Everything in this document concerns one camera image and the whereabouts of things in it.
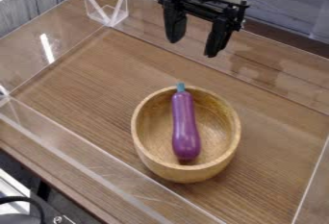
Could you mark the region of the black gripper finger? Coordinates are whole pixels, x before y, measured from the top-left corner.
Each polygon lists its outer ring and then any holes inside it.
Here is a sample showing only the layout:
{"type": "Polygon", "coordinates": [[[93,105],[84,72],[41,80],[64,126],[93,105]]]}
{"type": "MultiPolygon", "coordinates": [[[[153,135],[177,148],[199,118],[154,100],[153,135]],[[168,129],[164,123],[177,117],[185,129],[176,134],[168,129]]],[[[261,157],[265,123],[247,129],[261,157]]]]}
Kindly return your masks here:
{"type": "Polygon", "coordinates": [[[219,17],[213,23],[205,48],[205,55],[209,58],[216,57],[217,53],[227,47],[232,33],[232,26],[228,19],[219,17]]]}
{"type": "Polygon", "coordinates": [[[187,32],[187,13],[180,2],[165,0],[164,19],[166,37],[172,43],[177,43],[185,36],[187,32]]]}

